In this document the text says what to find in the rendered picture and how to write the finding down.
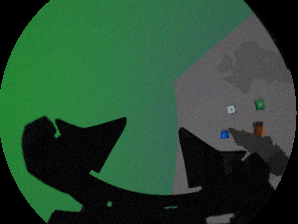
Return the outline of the white block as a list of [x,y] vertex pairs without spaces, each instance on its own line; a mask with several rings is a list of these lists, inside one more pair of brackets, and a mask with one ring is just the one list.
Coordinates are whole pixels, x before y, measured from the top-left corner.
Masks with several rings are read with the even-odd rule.
[[234,105],[231,105],[231,107],[227,107],[227,113],[229,113],[229,115],[230,115],[230,113],[237,113],[237,112],[235,112]]

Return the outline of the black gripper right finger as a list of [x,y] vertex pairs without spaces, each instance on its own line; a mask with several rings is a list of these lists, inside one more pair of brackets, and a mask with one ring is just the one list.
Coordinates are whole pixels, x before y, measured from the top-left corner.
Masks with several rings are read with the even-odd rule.
[[242,156],[247,155],[245,151],[217,151],[212,145],[204,143],[204,140],[198,139],[188,129],[180,128],[180,139],[182,156],[184,156],[186,179],[188,179],[188,188],[201,186],[202,181],[209,180],[222,171],[226,164],[234,163],[235,160],[242,160]]

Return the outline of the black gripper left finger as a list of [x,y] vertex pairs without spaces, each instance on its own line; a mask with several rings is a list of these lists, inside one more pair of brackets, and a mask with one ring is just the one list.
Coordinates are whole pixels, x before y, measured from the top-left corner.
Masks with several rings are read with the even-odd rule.
[[108,159],[110,151],[117,143],[126,124],[128,124],[126,117],[122,117],[122,119],[106,121],[94,127],[80,128],[76,124],[72,125],[67,121],[56,119],[60,136],[64,135],[65,139],[76,144],[81,156],[88,161],[92,171],[97,173],[100,173],[104,167],[105,160]]

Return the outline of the orange block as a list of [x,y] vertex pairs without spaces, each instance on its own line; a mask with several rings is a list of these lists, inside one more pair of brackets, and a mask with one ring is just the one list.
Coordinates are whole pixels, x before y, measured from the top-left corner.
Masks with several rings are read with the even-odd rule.
[[265,127],[255,127],[254,132],[255,132],[255,137],[257,137],[258,135],[263,136],[263,132],[265,132]]

